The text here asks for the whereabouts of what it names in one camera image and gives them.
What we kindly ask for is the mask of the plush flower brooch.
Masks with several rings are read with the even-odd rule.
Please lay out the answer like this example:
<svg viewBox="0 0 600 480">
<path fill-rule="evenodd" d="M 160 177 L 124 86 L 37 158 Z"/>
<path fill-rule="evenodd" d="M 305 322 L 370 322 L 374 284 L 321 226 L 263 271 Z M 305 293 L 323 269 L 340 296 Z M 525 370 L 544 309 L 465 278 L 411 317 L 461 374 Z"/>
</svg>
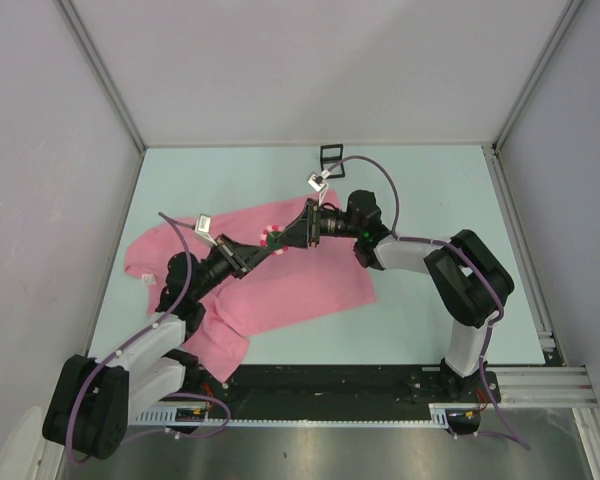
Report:
<svg viewBox="0 0 600 480">
<path fill-rule="evenodd" d="M 288 247 L 281 243 L 284 228 L 279 225 L 268 225 L 260 235 L 260 244 L 273 251 L 275 255 L 282 255 Z"/>
</svg>

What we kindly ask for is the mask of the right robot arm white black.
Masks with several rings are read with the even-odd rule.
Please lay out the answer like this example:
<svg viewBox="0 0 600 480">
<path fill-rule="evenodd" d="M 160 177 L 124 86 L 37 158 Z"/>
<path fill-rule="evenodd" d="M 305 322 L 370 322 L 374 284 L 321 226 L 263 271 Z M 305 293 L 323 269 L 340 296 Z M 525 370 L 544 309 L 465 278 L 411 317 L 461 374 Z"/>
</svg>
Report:
<svg viewBox="0 0 600 480">
<path fill-rule="evenodd" d="M 464 401 L 477 389 L 489 391 L 486 350 L 515 286 L 475 232 L 465 229 L 448 240 L 401 237 L 384 225 L 375 194 L 356 190 L 345 210 L 307 200 L 296 219 L 268 233 L 265 241 L 268 246 L 300 249 L 316 247 L 324 237 L 353 239 L 354 255 L 364 268 L 429 276 L 453 319 L 440 386 L 434 392 Z"/>
</svg>

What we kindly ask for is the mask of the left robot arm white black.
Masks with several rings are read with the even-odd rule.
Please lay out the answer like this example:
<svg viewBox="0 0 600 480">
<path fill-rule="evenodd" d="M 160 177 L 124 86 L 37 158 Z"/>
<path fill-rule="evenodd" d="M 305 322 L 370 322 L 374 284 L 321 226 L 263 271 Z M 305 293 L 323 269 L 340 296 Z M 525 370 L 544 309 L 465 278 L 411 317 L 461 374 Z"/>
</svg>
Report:
<svg viewBox="0 0 600 480">
<path fill-rule="evenodd" d="M 122 444 L 129 423 L 173 393 L 187 400 L 201 387 L 193 357 L 177 353 L 204 315 L 202 299 L 224 280 L 242 278 L 273 254 L 221 235 L 206 258 L 189 250 L 167 263 L 166 284 L 147 326 L 99 358 L 67 359 L 42 424 L 44 439 L 104 460 Z"/>
</svg>

